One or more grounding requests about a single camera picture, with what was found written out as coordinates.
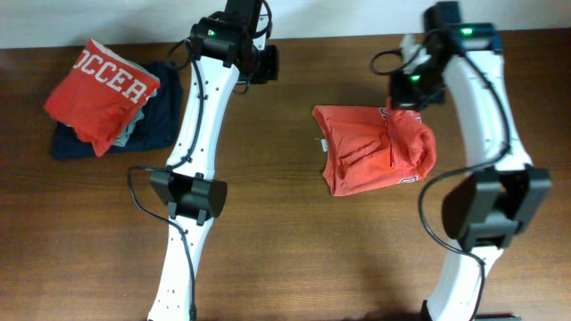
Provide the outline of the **orange t-shirt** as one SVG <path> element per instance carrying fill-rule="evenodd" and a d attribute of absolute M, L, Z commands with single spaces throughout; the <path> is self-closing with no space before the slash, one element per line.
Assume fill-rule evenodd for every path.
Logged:
<path fill-rule="evenodd" d="M 436 139 L 417 111 L 316 105 L 312 116 L 327 147 L 322 176 L 335 197 L 415 183 L 433 169 Z"/>

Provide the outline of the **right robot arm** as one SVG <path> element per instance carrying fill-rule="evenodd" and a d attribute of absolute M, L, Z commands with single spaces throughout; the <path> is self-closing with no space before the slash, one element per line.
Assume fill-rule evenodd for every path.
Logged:
<path fill-rule="evenodd" d="M 536 168 L 509 107 L 501 37 L 489 22 L 466 23 L 459 3 L 441 1 L 423 14 L 424 37 L 401 41 L 403 64 L 390 74 L 397 110 L 422 111 L 445 96 L 454 102 L 466 164 L 443 199 L 447 251 L 423 320 L 477 320 L 486 277 L 522 234 L 551 189 L 550 173 Z"/>

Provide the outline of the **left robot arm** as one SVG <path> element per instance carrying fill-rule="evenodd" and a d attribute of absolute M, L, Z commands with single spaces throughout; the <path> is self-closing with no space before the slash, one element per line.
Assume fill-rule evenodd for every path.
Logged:
<path fill-rule="evenodd" d="M 150 183 L 167 214 L 168 242 L 161 279 L 147 315 L 152 321 L 195 320 L 196 274 L 207 235 L 228 194 L 215 179 L 219 133 L 236 86 L 277 80 L 278 49 L 266 41 L 273 29 L 264 0 L 230 0 L 200 19 L 180 46 L 191 73 L 186 108 L 175 146 Z"/>

